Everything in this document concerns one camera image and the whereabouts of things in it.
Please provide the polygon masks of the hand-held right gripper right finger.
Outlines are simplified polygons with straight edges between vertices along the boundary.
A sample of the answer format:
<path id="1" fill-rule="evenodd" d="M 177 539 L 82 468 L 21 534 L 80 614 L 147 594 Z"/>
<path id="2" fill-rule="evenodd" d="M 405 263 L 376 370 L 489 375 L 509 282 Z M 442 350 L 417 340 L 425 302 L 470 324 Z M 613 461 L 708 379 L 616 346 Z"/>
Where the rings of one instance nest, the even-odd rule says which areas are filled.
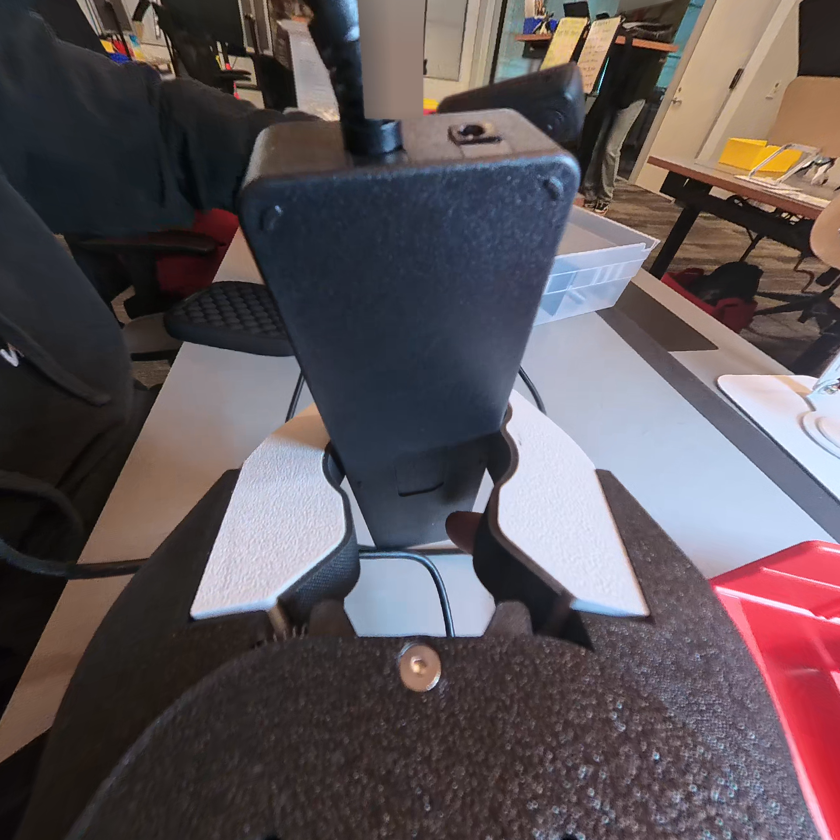
<path id="1" fill-rule="evenodd" d="M 492 602 L 468 637 L 488 635 L 508 606 L 521 632 L 560 639 L 582 639 L 587 616 L 650 623 L 606 491 L 573 438 L 512 391 L 487 454 L 485 507 L 446 518 L 447 537 Z"/>

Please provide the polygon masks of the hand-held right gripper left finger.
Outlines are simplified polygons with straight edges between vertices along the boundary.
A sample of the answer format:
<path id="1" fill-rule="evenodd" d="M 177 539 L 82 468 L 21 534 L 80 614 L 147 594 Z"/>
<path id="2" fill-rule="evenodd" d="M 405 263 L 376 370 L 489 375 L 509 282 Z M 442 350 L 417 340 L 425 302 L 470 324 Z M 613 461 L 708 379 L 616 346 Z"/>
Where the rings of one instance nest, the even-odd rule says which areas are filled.
<path id="1" fill-rule="evenodd" d="M 307 621 L 342 602 L 361 575 L 343 478 L 315 405 L 268 436 L 238 472 L 191 618 L 280 609 Z"/>

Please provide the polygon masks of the thin usb cable gold plug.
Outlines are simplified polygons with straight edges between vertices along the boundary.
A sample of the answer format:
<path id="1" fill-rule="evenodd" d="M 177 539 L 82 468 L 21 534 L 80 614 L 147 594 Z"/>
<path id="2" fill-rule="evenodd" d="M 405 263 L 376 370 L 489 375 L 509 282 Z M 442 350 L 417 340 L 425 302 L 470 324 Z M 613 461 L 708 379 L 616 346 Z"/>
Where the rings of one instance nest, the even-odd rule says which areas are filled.
<path id="1" fill-rule="evenodd" d="M 518 375 L 527 387 L 530 395 L 533 399 L 535 406 L 540 410 L 540 412 L 544 415 L 548 415 L 547 408 L 544 404 L 544 401 L 539 393 L 538 388 L 533 383 L 531 377 L 528 375 L 527 372 L 523 369 L 523 367 L 519 367 Z M 295 384 L 294 391 L 291 394 L 290 403 L 287 410 L 286 420 L 290 421 L 297 412 L 298 404 L 300 400 L 300 396 L 302 394 L 303 386 L 305 384 L 305 377 L 302 372 L 299 373 L 297 382 Z M 364 545 L 360 544 L 359 546 L 359 553 L 361 558 L 366 558 L 372 561 L 382 562 L 385 560 L 402 560 L 402 561 L 410 561 L 414 562 L 422 566 L 425 571 L 429 574 L 430 578 L 433 581 L 437 599 L 440 605 L 440 611 L 443 618 L 444 624 L 444 633 L 446 637 L 455 637 L 455 624 L 454 618 L 452 614 L 452 607 L 450 605 L 450 601 L 448 599 L 448 593 L 445 586 L 445 580 L 441 575 L 436 563 L 433 560 L 433 557 L 436 556 L 455 556 L 457 553 L 460 553 L 460 549 L 444 549 L 444 548 L 398 548 L 398 549 L 382 549 L 378 548 L 374 545 Z"/>

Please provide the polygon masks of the clear plastic bin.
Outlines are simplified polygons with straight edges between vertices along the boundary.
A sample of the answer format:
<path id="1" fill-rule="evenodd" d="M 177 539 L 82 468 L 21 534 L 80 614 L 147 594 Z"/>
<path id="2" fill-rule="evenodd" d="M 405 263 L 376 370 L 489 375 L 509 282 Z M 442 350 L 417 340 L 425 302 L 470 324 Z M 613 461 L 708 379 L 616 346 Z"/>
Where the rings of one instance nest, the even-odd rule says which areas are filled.
<path id="1" fill-rule="evenodd" d="M 611 308 L 659 239 L 572 206 L 534 326 Z"/>

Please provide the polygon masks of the black usb hub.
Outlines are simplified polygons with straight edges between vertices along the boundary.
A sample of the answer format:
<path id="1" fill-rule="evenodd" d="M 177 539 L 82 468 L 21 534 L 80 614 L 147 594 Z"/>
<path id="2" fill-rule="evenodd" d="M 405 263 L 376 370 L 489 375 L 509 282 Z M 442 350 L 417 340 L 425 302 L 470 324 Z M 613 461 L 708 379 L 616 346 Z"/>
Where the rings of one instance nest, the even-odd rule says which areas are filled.
<path id="1" fill-rule="evenodd" d="M 579 183 L 506 109 L 406 120 L 378 160 L 336 122 L 260 133 L 240 227 L 376 546 L 472 507 Z"/>

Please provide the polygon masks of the red plastic bin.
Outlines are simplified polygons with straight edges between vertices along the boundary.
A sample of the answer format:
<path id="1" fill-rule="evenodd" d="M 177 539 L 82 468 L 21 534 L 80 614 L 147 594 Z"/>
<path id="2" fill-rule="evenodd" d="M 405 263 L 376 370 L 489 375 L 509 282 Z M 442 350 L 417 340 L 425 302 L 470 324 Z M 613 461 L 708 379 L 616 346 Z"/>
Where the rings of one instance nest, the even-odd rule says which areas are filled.
<path id="1" fill-rule="evenodd" d="M 761 672 L 822 838 L 839 838 L 839 546 L 807 541 L 709 581 Z"/>

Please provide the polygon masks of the person's left forearm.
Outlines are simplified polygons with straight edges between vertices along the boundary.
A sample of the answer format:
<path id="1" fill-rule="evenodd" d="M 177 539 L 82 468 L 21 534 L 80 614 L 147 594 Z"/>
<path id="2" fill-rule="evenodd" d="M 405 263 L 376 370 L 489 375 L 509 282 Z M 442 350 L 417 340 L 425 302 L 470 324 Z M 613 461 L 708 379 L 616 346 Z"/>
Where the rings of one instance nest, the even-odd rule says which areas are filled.
<path id="1" fill-rule="evenodd" d="M 160 226 L 186 226 L 193 212 L 235 212 L 260 133 L 282 123 L 320 122 L 300 110 L 257 108 L 189 79 L 158 82 L 150 95 L 157 118 Z"/>

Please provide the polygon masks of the yellowish paper board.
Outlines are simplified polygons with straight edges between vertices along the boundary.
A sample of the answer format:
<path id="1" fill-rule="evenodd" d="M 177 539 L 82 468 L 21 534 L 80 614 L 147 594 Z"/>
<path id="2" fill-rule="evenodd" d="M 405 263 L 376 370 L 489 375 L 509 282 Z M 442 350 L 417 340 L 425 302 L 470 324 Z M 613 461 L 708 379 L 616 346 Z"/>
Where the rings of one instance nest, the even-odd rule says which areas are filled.
<path id="1" fill-rule="evenodd" d="M 562 17 L 553 32 L 540 69 L 548 70 L 571 62 L 589 23 L 588 17 Z"/>

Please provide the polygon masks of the white paper board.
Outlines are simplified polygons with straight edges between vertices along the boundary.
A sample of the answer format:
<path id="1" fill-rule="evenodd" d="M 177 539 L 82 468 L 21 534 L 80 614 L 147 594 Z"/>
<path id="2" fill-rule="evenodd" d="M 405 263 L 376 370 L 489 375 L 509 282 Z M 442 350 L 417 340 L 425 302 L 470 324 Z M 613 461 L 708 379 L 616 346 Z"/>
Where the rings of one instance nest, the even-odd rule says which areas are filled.
<path id="1" fill-rule="evenodd" d="M 590 22 L 577 59 L 585 96 L 592 94 L 622 22 L 620 16 L 597 18 Z"/>

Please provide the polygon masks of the brown top work table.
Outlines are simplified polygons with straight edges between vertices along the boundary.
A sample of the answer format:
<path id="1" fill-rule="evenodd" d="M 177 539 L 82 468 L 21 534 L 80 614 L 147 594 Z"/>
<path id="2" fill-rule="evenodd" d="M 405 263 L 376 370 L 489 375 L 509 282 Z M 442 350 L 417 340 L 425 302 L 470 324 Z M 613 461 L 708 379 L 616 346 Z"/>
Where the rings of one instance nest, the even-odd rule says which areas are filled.
<path id="1" fill-rule="evenodd" d="M 764 240 L 796 252 L 798 266 L 813 257 L 810 235 L 823 210 L 814 204 L 819 197 L 815 192 L 806 192 L 804 197 L 782 194 L 767 182 L 749 182 L 739 171 L 719 164 L 655 155 L 650 155 L 647 163 L 666 172 L 660 192 L 681 207 L 649 270 L 652 276 L 660 279 L 665 275 L 702 214 L 737 226 L 748 235 L 750 243 L 740 261 L 750 257 Z"/>

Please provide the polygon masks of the white document stand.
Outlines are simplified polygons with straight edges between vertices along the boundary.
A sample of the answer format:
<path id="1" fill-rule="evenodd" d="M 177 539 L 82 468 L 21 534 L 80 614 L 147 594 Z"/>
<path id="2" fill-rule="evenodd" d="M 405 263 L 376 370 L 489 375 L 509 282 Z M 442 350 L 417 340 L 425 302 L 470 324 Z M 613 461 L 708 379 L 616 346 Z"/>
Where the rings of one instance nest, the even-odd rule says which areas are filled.
<path id="1" fill-rule="evenodd" d="M 818 377 L 725 374 L 717 387 L 802 466 L 818 448 L 839 458 L 838 353 Z"/>

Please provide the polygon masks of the yellow bin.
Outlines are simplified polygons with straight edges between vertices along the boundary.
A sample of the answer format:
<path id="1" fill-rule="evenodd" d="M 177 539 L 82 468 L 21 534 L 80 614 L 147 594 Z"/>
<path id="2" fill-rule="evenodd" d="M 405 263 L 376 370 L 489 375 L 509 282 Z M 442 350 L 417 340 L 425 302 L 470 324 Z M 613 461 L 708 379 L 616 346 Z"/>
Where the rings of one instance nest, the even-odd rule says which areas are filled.
<path id="1" fill-rule="evenodd" d="M 790 145 L 779 146 L 766 140 L 730 138 L 718 158 L 720 165 L 765 174 L 787 172 L 801 158 L 803 152 Z"/>

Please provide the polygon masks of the red bag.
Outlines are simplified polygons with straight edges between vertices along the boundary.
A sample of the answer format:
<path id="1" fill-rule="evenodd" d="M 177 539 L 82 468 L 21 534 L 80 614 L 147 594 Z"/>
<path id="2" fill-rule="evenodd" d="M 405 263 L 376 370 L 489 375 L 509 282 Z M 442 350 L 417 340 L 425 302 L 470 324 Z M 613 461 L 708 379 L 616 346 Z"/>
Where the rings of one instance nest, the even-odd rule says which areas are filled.
<path id="1" fill-rule="evenodd" d="M 661 281 L 735 333 L 752 322 L 758 307 L 763 270 L 749 262 L 732 261 L 706 272 L 687 268 L 666 272 Z"/>

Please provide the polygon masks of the clear acrylic sign holder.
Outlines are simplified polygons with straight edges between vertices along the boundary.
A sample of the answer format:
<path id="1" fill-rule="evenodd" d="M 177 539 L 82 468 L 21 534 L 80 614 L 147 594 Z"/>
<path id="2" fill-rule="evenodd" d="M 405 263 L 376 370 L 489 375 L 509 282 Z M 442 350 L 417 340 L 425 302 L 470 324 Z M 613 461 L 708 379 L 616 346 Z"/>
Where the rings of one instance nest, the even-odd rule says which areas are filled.
<path id="1" fill-rule="evenodd" d="M 838 150 L 825 151 L 801 143 L 777 145 L 767 140 L 729 139 L 719 163 L 739 170 L 743 180 L 780 185 L 795 176 L 815 173 L 813 185 L 826 183 L 827 174 L 838 158 Z"/>

